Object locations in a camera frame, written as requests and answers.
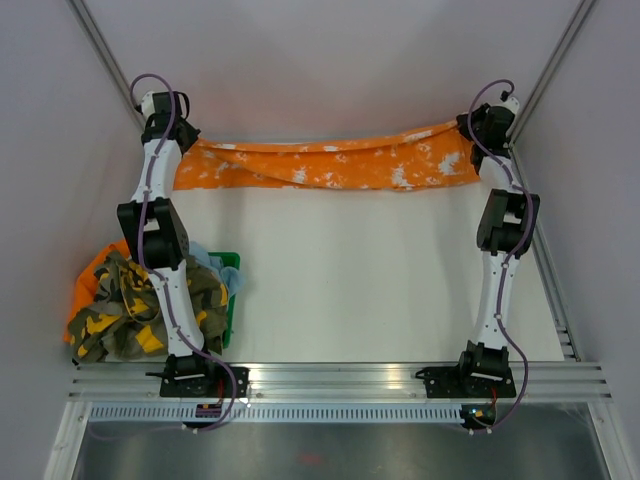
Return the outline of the orange white tie-dye trousers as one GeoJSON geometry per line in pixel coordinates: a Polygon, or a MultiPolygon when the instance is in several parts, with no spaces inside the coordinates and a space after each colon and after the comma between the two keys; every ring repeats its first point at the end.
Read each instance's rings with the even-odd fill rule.
{"type": "Polygon", "coordinates": [[[184,154],[176,190],[312,188],[413,191],[479,181],[472,143],[450,121],[380,137],[306,143],[199,139],[184,154]]]}

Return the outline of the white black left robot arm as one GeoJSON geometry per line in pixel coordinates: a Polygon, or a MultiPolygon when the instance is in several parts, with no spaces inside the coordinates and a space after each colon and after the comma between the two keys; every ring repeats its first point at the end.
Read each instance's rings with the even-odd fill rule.
{"type": "Polygon", "coordinates": [[[217,386],[216,370],[203,356],[187,285],[189,237],[171,201],[177,167],[200,131],[187,121],[190,104],[183,92],[147,92],[136,110],[146,120],[141,137],[144,163],[131,200],[117,217],[133,260],[147,273],[156,292],[168,340],[165,383],[182,381],[197,397],[217,386]]]}

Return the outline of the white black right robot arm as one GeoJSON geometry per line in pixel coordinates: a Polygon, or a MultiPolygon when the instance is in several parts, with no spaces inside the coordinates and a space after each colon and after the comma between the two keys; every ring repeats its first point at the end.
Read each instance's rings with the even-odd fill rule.
{"type": "Polygon", "coordinates": [[[508,133],[520,104],[504,93],[496,105],[483,104],[457,118],[460,133],[473,142],[471,164],[489,188],[476,234],[482,254],[482,288],[474,333],[461,354],[457,387],[469,396],[480,395],[492,380],[509,376],[506,332],[515,273],[528,252],[540,199],[529,194],[516,178],[508,151],[508,133]]]}

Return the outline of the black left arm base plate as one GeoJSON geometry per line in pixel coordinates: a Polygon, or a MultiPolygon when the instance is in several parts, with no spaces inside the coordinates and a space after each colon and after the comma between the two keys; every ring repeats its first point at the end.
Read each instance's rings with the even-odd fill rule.
{"type": "Polygon", "coordinates": [[[241,398],[246,396],[250,370],[232,366],[233,376],[219,365],[203,369],[162,373],[163,398],[241,398]]]}

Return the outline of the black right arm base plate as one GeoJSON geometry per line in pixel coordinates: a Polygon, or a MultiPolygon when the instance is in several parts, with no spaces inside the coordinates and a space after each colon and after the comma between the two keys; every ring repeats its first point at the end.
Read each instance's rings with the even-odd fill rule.
{"type": "Polygon", "coordinates": [[[511,374],[506,379],[494,380],[465,376],[457,367],[439,366],[418,370],[414,377],[423,382],[430,399],[490,399],[494,394],[507,399],[517,396],[511,374]]]}

